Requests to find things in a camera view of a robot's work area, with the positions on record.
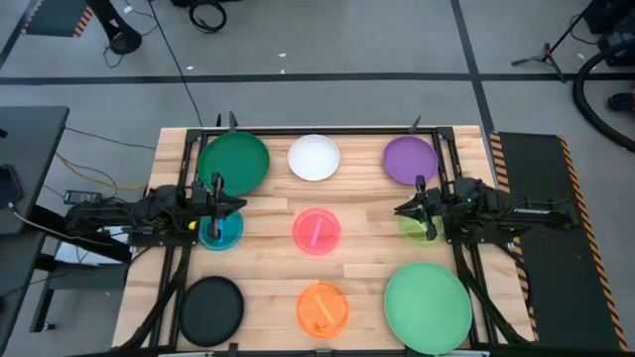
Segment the wooden tabletop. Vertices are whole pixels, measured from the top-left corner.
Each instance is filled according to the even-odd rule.
[[[479,127],[453,129],[463,175],[494,185]],[[150,186],[178,181],[186,130],[162,130]],[[414,190],[390,179],[381,166],[384,147],[396,137],[330,136],[340,149],[341,164],[323,181],[304,181],[291,173],[287,153],[297,136],[261,137],[269,149],[271,166],[263,183],[245,196],[248,204],[240,210],[245,219],[243,237],[224,252],[199,245],[190,257],[188,286],[219,275],[235,282],[245,296],[241,327],[228,342],[237,342],[241,350],[404,348],[384,316],[383,294],[388,280],[400,267],[413,262],[435,263],[452,271],[455,267],[446,242],[417,245],[399,233],[393,208],[409,200]],[[420,137],[431,140],[430,136]],[[196,154],[194,147],[188,182],[193,180]],[[435,178],[428,187],[439,184]],[[293,243],[294,219],[309,207],[330,210],[341,226],[338,246],[322,257],[308,256]],[[492,300],[522,336],[533,340],[514,262],[490,245],[481,245],[480,253]],[[164,254],[165,249],[153,248],[130,268],[113,345],[132,335],[155,302]],[[331,340],[312,339],[302,332],[296,319],[298,295],[319,282],[338,286],[350,307],[346,328]],[[485,340],[480,307],[475,298],[472,300],[479,336]],[[172,309],[170,304],[164,314],[163,343],[167,342]],[[178,346],[181,350],[199,349],[182,336]],[[226,348],[224,343],[213,349]]]

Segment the light green plate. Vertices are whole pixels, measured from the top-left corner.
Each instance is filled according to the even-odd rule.
[[[424,354],[458,347],[472,321],[467,291],[452,272],[435,264],[413,263],[395,273],[384,308],[397,338]]]

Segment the white plate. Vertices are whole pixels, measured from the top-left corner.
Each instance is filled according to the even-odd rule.
[[[291,146],[287,160],[291,171],[301,179],[326,179],[339,167],[339,149],[326,136],[307,135]]]

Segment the orange cup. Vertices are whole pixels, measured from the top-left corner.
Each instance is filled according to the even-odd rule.
[[[319,283],[306,288],[298,297],[296,315],[307,335],[330,339],[344,330],[348,322],[346,296],[330,283]]]

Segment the desk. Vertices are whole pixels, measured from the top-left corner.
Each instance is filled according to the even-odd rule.
[[[494,185],[479,127],[452,129],[463,175]],[[186,131],[162,130],[150,186],[178,181]],[[265,181],[245,196],[243,238],[223,253],[195,247],[190,258],[188,285],[205,276],[220,275],[233,280],[245,295],[245,317],[229,342],[239,343],[240,350],[404,348],[383,314],[388,279],[410,262],[433,262],[451,270],[454,263],[448,244],[416,246],[399,234],[393,208],[407,201],[414,189],[393,182],[381,167],[383,148],[396,136],[329,136],[341,151],[341,165],[332,178],[319,182],[302,181],[290,173],[287,152],[298,136],[261,137],[269,149],[271,167]],[[196,153],[192,152],[190,168],[195,167]],[[190,172],[186,182],[192,179]],[[438,184],[438,180],[433,181],[429,187]],[[342,226],[339,246],[323,260],[300,253],[291,238],[295,215],[309,206],[333,211]],[[485,245],[480,252],[490,296],[516,330],[532,340],[514,262],[496,247]],[[130,268],[113,345],[131,336],[155,302],[163,258],[164,249],[155,248]],[[296,322],[298,294],[318,281],[333,282],[348,295],[351,317],[346,330],[333,340],[310,339]],[[172,313],[169,305],[160,340],[164,344]],[[485,332],[477,304],[474,313],[482,339]],[[181,350],[196,349],[182,336],[178,346]],[[214,349],[226,350],[227,344]]]
[[[12,165],[24,196],[16,210],[29,216],[49,171],[64,131],[65,107],[0,107],[0,128],[8,132],[0,139],[0,165]],[[23,229],[22,221],[0,211],[0,296],[31,280],[46,234]],[[20,312],[26,289],[2,298],[0,354],[4,351]]]

